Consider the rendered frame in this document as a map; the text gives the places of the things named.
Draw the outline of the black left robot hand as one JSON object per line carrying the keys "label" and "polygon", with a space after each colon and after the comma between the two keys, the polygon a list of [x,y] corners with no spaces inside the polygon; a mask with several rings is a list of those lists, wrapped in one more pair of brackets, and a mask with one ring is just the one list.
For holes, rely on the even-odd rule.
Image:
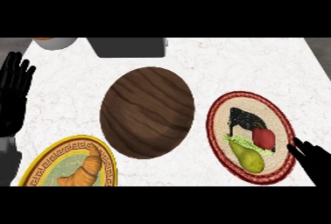
{"label": "black left robot hand", "polygon": [[5,55],[0,67],[0,137],[13,137],[22,129],[26,113],[26,94],[36,70],[20,52]]}

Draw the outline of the golden croissant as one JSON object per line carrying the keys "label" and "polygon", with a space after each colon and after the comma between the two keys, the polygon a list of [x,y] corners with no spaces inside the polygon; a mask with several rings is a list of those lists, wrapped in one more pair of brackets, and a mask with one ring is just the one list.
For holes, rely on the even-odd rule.
{"label": "golden croissant", "polygon": [[82,165],[69,176],[59,177],[56,182],[60,186],[91,186],[97,180],[102,167],[100,152],[94,144],[90,145],[88,155]]}

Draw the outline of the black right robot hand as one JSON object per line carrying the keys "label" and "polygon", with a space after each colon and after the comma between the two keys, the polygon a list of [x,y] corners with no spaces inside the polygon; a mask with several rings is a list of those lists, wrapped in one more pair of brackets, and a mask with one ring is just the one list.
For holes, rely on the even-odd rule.
{"label": "black right robot hand", "polygon": [[331,187],[331,154],[317,145],[292,138],[286,149],[297,159],[304,172],[316,186]]}

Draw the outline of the dark grey appliance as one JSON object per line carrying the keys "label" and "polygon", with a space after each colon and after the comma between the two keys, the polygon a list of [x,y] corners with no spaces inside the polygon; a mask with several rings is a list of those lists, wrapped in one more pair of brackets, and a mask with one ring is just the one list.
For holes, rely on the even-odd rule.
{"label": "dark grey appliance", "polygon": [[87,38],[100,58],[162,58],[165,38]]}

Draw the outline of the red-rimmed woven placemat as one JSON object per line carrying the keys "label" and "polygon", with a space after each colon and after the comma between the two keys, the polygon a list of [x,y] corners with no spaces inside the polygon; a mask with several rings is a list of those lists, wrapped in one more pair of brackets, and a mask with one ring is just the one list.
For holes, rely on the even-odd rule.
{"label": "red-rimmed woven placemat", "polygon": [[[254,128],[273,132],[271,150],[254,145]],[[206,137],[223,167],[240,180],[270,185],[288,176],[295,158],[286,145],[294,143],[295,133],[283,112],[258,94],[233,91],[215,100],[206,115]]]}

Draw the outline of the brown wooden bowl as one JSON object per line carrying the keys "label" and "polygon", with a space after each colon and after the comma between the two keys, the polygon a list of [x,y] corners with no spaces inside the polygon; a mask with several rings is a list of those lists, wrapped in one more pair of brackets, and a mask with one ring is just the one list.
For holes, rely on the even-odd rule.
{"label": "brown wooden bowl", "polygon": [[147,66],[110,85],[99,110],[103,136],[130,158],[167,154],[181,143],[193,120],[192,91],[169,70]]}

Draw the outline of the yellow-rimmed patterned plate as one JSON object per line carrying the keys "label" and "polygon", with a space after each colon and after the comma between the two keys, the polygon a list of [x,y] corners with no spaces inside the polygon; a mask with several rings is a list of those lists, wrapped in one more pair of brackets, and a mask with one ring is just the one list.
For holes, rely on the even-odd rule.
{"label": "yellow-rimmed patterned plate", "polygon": [[90,145],[97,146],[102,167],[91,186],[115,186],[118,183],[116,163],[104,143],[93,136],[69,136],[53,143],[36,156],[20,178],[20,186],[60,186],[57,178],[69,176],[82,165]]}

